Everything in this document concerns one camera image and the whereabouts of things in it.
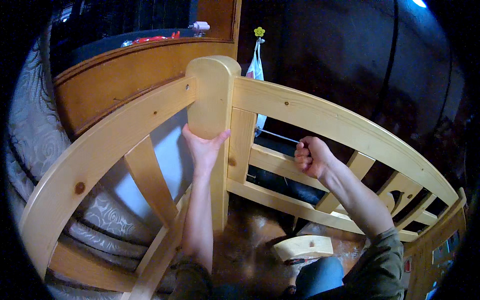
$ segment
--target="forearm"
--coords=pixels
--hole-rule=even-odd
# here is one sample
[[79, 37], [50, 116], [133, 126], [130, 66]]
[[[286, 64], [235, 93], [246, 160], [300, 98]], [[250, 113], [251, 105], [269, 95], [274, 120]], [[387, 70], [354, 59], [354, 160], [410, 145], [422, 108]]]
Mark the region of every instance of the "forearm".
[[195, 170], [183, 227], [182, 249], [212, 273], [213, 230], [210, 172]]
[[338, 159], [328, 165], [319, 181], [335, 195], [367, 237], [373, 238], [393, 227], [386, 205]]

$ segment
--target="jeans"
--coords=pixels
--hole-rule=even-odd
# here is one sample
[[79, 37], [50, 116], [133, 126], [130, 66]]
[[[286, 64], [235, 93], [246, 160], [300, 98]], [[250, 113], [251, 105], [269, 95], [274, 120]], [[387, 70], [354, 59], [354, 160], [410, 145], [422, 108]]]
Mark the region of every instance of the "jeans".
[[[343, 267], [342, 263], [335, 257], [323, 257], [318, 261], [304, 266], [297, 277], [297, 292], [295, 298], [307, 299], [313, 295], [337, 288], [342, 285]], [[213, 289], [212, 299], [249, 299], [243, 289], [223, 285]]]
[[323, 257], [304, 266], [295, 282], [297, 299], [307, 299], [313, 295], [342, 285], [343, 267], [336, 257]]

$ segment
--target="wooden floor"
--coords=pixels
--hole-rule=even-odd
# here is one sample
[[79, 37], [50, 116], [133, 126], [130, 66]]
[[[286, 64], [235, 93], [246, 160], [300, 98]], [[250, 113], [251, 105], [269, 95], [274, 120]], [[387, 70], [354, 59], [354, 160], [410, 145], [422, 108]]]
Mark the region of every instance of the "wooden floor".
[[[293, 221], [290, 215], [231, 194], [227, 227], [214, 238], [214, 285], [234, 284], [265, 298], [280, 295], [295, 270], [277, 261], [270, 249], [292, 237]], [[315, 223], [300, 234], [331, 237], [345, 274], [360, 257], [365, 243], [361, 235]]]

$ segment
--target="metal rod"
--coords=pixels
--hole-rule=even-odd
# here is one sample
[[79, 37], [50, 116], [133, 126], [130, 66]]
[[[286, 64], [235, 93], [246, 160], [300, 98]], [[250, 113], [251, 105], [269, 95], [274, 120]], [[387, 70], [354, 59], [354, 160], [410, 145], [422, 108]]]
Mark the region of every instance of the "metal rod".
[[280, 135], [280, 134], [276, 134], [276, 133], [273, 133], [273, 132], [269, 132], [269, 131], [267, 131], [267, 130], [263, 130], [263, 129], [260, 128], [260, 127], [257, 127], [256, 130], [259, 130], [259, 131], [261, 131], [261, 132], [265, 132], [265, 133], [274, 135], [274, 136], [279, 137], [279, 138], [281, 138], [281, 139], [284, 139], [284, 140], [287, 140], [287, 141], [291, 141], [291, 142], [294, 142], [294, 143], [297, 143], [297, 144], [300, 143], [299, 141], [295, 141], [295, 140], [289, 139], [289, 138], [287, 138], [287, 137], [285, 137], [285, 136], [282, 136], [282, 135]]

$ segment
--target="wooden bed frame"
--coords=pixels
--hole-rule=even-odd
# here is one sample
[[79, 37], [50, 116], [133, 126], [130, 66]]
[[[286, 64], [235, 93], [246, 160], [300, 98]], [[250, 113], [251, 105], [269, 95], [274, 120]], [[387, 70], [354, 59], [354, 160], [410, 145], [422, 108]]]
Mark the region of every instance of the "wooden bed frame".
[[[226, 225], [228, 192], [232, 192], [297, 217], [362, 233], [347, 215], [338, 212], [341, 208], [332, 194], [327, 193], [314, 207], [246, 181], [248, 165], [253, 165], [328, 192], [317, 180], [298, 172], [292, 157], [253, 144], [259, 113], [353, 148], [348, 166], [360, 179], [375, 160], [396, 170], [379, 191], [392, 216], [422, 187], [427, 189], [427, 196], [395, 224], [402, 241], [414, 241], [435, 228], [439, 220], [445, 224], [465, 204], [462, 189], [457, 193], [424, 157], [375, 123], [307, 93], [240, 77], [240, 66], [233, 58], [203, 57], [188, 64], [185, 77], [140, 96], [99, 121], [43, 176], [20, 223], [24, 245], [42, 278], [50, 268], [90, 286], [124, 292], [122, 299], [151, 299], [180, 243], [189, 189], [175, 205], [149, 134], [184, 108], [191, 131], [200, 137], [210, 139], [224, 129], [232, 130], [220, 149], [211, 180], [215, 230]], [[58, 241], [82, 199], [121, 159], [163, 223], [134, 273]], [[402, 192], [396, 203], [391, 191]], [[436, 197], [448, 205], [438, 217], [425, 211]], [[428, 227], [421, 233], [404, 230], [412, 221]]]

